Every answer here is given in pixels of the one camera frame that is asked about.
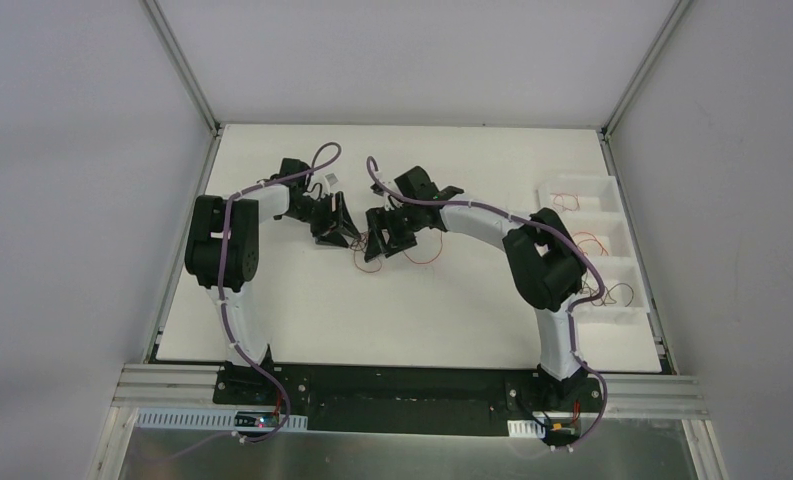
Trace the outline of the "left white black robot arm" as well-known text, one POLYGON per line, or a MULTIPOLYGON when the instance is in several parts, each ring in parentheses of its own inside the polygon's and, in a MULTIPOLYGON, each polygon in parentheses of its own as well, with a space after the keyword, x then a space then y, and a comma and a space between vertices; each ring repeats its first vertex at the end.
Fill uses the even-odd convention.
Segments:
POLYGON ((315 170, 285 158, 278 173, 227 197, 201 195, 193 207, 185 269, 206 290, 224 335, 225 370, 231 377, 217 388, 240 391, 253 404, 282 396, 249 286, 260 263, 261 225, 290 218, 308 225, 316 244, 338 248, 360 236, 344 193, 328 179, 314 182, 315 170))

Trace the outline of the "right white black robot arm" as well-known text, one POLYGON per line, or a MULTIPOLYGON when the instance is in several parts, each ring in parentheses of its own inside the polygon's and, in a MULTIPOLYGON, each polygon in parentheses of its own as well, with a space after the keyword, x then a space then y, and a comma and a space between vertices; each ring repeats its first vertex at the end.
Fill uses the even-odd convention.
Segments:
POLYGON ((457 233, 502 251, 516 291, 536 315, 541 341, 536 395, 540 406, 562 410, 575 402, 587 378, 575 359, 576 330, 565 311, 582 287, 586 264, 558 214, 543 208, 520 218, 478 201, 459 187, 440 189, 415 166, 389 187, 371 163, 372 191, 382 207, 366 212, 364 259, 389 258, 413 248, 422 229, 457 233))

